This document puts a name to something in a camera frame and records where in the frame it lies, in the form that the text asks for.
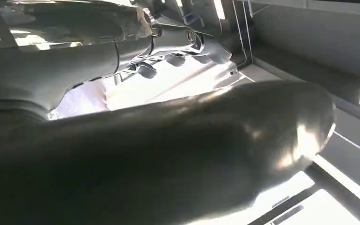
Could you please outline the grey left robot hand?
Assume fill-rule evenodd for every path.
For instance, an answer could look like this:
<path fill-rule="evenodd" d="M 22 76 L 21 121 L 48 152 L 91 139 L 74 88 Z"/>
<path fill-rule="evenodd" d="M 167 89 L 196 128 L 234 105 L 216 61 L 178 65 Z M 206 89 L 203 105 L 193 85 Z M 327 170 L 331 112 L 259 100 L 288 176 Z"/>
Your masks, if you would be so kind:
<path fill-rule="evenodd" d="M 115 25 L 0 29 L 0 225 L 180 225 L 239 211 L 310 166 L 333 133 L 331 94 L 284 80 L 46 119 L 69 90 L 150 46 L 149 31 Z"/>

